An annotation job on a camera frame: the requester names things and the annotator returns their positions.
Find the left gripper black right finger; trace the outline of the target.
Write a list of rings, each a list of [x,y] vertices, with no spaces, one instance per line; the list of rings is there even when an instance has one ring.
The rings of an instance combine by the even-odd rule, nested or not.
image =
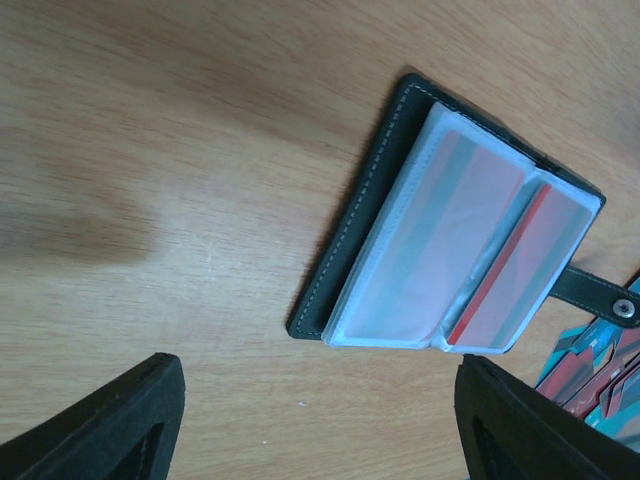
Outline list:
[[[454,391],[471,479],[637,479],[639,454],[489,359],[466,354]]]

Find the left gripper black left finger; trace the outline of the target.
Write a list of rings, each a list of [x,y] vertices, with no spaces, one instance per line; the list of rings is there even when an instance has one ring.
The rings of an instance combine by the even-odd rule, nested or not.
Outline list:
[[[156,353],[1,445],[3,479],[166,479],[185,409],[180,359]]]

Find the red VIP card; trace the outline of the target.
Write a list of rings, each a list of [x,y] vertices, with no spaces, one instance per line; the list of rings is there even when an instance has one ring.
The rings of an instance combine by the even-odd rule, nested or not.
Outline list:
[[[511,348],[601,207],[581,190],[545,184],[517,222],[447,338],[459,352]]]
[[[531,167],[450,131],[430,149],[425,177],[345,334],[421,342],[446,314]]]

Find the black leather card holder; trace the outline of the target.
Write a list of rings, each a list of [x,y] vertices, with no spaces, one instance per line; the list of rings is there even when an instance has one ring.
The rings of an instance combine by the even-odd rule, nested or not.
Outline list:
[[[424,179],[430,149],[450,131],[459,132],[508,159],[521,158],[531,167],[526,179],[466,283],[428,337],[421,342],[373,342],[346,336],[348,312],[362,297]],[[535,192],[545,184],[598,197],[601,207],[597,216],[606,202],[605,196],[588,180],[479,108],[416,73],[403,76],[362,162],[343,214],[298,298],[287,324],[289,335],[298,340],[321,341],[333,348],[438,349],[464,354],[507,352],[454,351],[447,338]],[[577,268],[571,263],[574,254],[559,277],[567,267]],[[542,304],[551,297],[551,289]]]

